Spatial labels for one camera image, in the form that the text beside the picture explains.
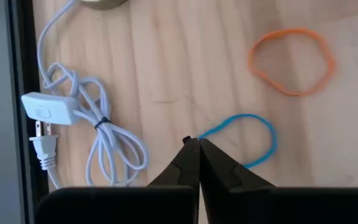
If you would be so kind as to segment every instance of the blue rubber band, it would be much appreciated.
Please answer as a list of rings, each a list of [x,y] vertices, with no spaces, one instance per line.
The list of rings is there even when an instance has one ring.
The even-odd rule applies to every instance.
[[[203,139],[206,138],[212,134],[216,134],[220,131],[222,131],[226,126],[228,126],[230,123],[232,123],[234,120],[237,120],[239,118],[255,118],[258,119],[260,122],[262,122],[266,127],[268,128],[271,136],[271,145],[270,149],[259,159],[255,160],[254,162],[251,162],[249,164],[244,164],[245,168],[252,168],[254,166],[257,166],[265,161],[267,161],[272,155],[274,155],[275,151],[277,150],[277,136],[276,136],[276,130],[274,126],[267,121],[265,118],[262,118],[255,114],[237,114],[234,116],[231,116],[230,118],[224,120],[221,124],[217,125],[215,128],[210,129],[206,131],[204,134],[200,135],[198,138]]]

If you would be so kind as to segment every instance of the white power cord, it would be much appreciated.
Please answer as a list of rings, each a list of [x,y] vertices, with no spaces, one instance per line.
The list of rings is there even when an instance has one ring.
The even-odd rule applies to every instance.
[[[67,79],[70,79],[72,82],[70,97],[78,100],[78,104],[80,104],[79,97],[82,95],[91,108],[90,110],[87,110],[83,105],[80,104],[80,108],[78,110],[72,111],[74,115],[86,119],[93,126],[97,127],[96,130],[98,135],[93,142],[91,152],[86,162],[86,182],[88,185],[93,185],[93,181],[91,179],[91,161],[96,150],[99,152],[98,161],[100,169],[105,178],[109,181],[110,185],[129,185],[139,175],[139,171],[145,169],[148,166],[148,149],[135,134],[132,134],[131,132],[120,128],[108,121],[108,118],[110,118],[111,108],[108,95],[106,94],[106,90],[104,89],[102,83],[96,77],[80,78],[74,70],[69,70],[58,62],[51,64],[48,70],[45,70],[44,68],[43,48],[45,35],[47,34],[52,24],[59,17],[64,15],[64,13],[66,13],[75,2],[76,0],[69,0],[66,5],[63,6],[63,8],[59,10],[58,13],[51,19],[51,21],[48,22],[39,37],[37,46],[37,59],[41,76],[44,78],[43,87],[56,95],[57,87]],[[55,81],[51,81],[52,75],[58,69],[62,71],[62,76]],[[90,83],[94,83],[99,86],[100,97],[97,100],[92,99],[92,97],[85,89],[85,86]],[[57,189],[59,189],[62,186],[55,170],[55,146],[57,137],[50,134],[50,129],[48,130],[48,127],[50,128],[50,125],[47,125],[48,134],[46,136],[42,136],[41,131],[37,130],[37,137],[31,138],[30,140],[34,143],[35,150],[37,151],[37,157],[41,161],[42,169],[48,171],[48,175],[53,184]],[[134,164],[125,155],[122,146],[119,144],[119,140],[126,144],[129,152],[134,155]],[[117,152],[121,159],[124,161],[124,178],[122,180],[117,179],[114,152]],[[106,170],[103,161],[104,154],[108,156],[109,172]]]

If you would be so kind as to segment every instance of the wooden surface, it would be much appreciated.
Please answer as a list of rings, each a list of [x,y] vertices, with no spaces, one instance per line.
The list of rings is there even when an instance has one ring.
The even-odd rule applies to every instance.
[[[65,2],[34,1],[38,35]],[[335,77],[316,95],[283,96],[246,68],[257,39],[291,27],[325,36],[337,60]],[[276,126],[279,143],[273,159],[252,169],[256,174],[279,186],[358,186],[358,1],[130,0],[108,11],[76,6],[52,28],[45,52],[48,63],[59,60],[102,79],[114,123],[150,148],[139,185],[163,171],[182,137],[198,136],[233,114],[257,113]],[[293,90],[308,88],[325,69],[316,44],[298,35],[266,43],[257,60]],[[55,131],[60,178],[64,185],[85,185],[93,127],[82,121]],[[245,119],[210,140],[249,162],[267,149],[269,133]],[[92,173],[97,184],[106,184],[96,160]]]

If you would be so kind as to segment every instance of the wooden table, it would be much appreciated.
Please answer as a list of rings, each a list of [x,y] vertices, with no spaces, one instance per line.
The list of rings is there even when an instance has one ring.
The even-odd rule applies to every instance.
[[[37,33],[65,0],[34,1]],[[264,34],[307,27],[325,36],[337,60],[323,91],[284,96],[246,67]],[[252,169],[279,186],[358,186],[358,1],[130,0],[95,11],[77,6],[47,36],[46,60],[59,60],[104,82],[114,123],[150,148],[150,166],[137,184],[155,178],[193,137],[236,113],[256,113],[278,129],[278,152]],[[257,60],[272,78],[304,90],[325,70],[316,44],[294,35],[260,48]],[[90,91],[97,94],[96,87]],[[85,121],[55,127],[64,185],[85,185],[95,131]],[[244,119],[210,138],[239,162],[267,150],[269,133]],[[92,170],[106,184],[97,161]]]

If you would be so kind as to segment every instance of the orange rubber band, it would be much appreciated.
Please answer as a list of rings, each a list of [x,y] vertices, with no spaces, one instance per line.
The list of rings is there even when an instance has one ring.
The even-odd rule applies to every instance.
[[[259,70],[254,65],[254,55],[255,55],[256,48],[258,46],[260,46],[266,40],[283,37],[284,35],[287,35],[287,34],[306,34],[306,35],[310,36],[311,38],[313,38],[314,40],[316,40],[320,46],[320,49],[323,51],[324,59],[327,64],[326,73],[309,90],[300,91],[300,92],[287,90],[281,83],[278,83],[278,82],[270,79],[269,76],[264,71]],[[258,77],[260,77],[261,79],[265,80],[265,82],[267,82],[269,85],[276,88],[278,91],[280,91],[286,95],[290,95],[290,96],[307,96],[307,95],[311,95],[311,94],[316,93],[317,91],[321,90],[322,88],[324,88],[327,85],[327,82],[329,81],[329,79],[334,75],[335,68],[336,68],[335,59],[328,47],[328,44],[323,39],[323,37],[321,37],[316,32],[313,32],[311,30],[304,29],[304,28],[273,31],[273,32],[265,35],[264,37],[262,37],[260,40],[258,40],[258,42],[256,42],[256,44],[253,46],[253,48],[249,52],[248,69],[253,74],[255,74]]]

